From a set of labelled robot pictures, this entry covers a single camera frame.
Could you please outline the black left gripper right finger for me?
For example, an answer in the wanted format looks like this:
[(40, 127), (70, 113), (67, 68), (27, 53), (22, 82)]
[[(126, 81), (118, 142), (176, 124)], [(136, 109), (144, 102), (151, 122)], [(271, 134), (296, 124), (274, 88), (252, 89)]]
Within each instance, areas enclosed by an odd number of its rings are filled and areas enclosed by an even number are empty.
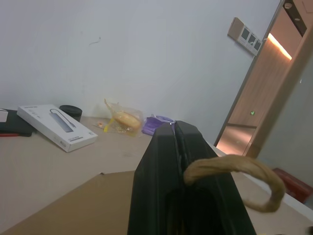
[[(180, 167), (217, 154), (194, 125), (175, 123)], [(183, 227), (186, 235), (254, 235), (255, 229), (230, 173), (197, 180), (183, 190)]]

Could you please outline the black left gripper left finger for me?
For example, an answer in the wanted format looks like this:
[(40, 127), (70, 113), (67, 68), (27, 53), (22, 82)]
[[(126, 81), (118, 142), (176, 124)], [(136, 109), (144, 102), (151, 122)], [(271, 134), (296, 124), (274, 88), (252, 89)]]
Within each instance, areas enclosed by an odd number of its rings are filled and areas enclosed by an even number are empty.
[(179, 235), (182, 182), (169, 124), (157, 128), (134, 173), (129, 235)]

